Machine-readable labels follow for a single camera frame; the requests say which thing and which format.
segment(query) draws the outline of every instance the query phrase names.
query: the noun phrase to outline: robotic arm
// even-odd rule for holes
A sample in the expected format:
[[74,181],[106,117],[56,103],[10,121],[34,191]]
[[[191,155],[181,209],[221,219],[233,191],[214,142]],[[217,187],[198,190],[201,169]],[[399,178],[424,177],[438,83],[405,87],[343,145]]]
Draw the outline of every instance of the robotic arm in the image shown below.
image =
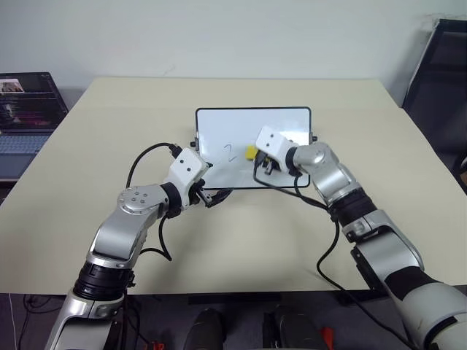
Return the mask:
[[264,127],[256,148],[275,160],[281,171],[310,175],[343,234],[355,243],[351,254],[367,285],[388,293],[421,349],[466,348],[466,296],[423,272],[420,253],[327,144],[299,146]]
[[118,196],[117,207],[98,229],[78,280],[66,296],[47,350],[105,349],[126,288],[134,285],[133,268],[147,229],[200,199],[210,207],[230,193],[224,190],[213,197],[204,193],[201,177],[210,164],[193,150],[178,147],[172,154],[177,157],[163,184],[129,187]]

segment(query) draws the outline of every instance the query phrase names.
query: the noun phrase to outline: white wall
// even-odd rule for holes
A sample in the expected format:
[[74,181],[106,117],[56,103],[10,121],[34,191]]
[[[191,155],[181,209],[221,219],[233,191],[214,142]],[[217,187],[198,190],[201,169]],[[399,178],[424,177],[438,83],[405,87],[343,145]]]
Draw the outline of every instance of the white wall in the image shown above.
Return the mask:
[[437,18],[466,0],[1,0],[0,71],[50,71],[73,104],[95,76],[379,78],[401,103]]

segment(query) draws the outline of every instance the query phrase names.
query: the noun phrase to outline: table top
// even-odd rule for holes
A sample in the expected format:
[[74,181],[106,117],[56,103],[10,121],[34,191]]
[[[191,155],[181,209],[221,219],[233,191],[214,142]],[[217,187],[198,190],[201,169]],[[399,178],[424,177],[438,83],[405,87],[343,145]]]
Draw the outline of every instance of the table top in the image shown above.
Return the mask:
[[[0,292],[63,294],[134,158],[160,141],[188,145],[199,107],[309,106],[312,128],[419,249],[426,271],[467,282],[467,198],[376,80],[96,79],[0,206]],[[172,159],[149,154],[134,184],[159,183]],[[317,198],[309,187],[305,194]],[[273,190],[236,190],[164,226],[172,262],[142,255],[131,293],[332,289],[315,270],[328,216]],[[157,224],[145,246],[158,246]],[[366,288],[341,237],[323,270]]]

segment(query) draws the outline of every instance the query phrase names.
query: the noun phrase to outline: yellow sponge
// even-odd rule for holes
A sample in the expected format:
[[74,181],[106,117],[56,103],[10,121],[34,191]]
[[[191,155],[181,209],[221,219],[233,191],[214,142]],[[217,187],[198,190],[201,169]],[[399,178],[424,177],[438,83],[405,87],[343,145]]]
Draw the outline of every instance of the yellow sponge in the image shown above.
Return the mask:
[[254,145],[249,144],[247,146],[247,150],[245,151],[245,158],[247,158],[248,160],[254,160],[256,157],[256,153],[258,153],[258,149]]

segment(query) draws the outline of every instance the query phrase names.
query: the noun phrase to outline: whiteboard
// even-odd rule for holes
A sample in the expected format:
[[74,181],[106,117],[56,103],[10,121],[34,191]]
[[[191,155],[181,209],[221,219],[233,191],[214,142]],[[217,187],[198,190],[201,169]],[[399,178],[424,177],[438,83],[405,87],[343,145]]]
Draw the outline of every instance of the whiteboard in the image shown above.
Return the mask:
[[[248,145],[254,145],[267,125],[297,144],[312,138],[312,112],[308,107],[201,108],[196,111],[197,148],[213,166],[204,174],[206,189],[263,187],[253,180],[253,162],[245,158]],[[280,187],[293,187],[294,178],[280,171],[266,175],[258,168],[260,180]],[[302,176],[298,186],[309,185]]]

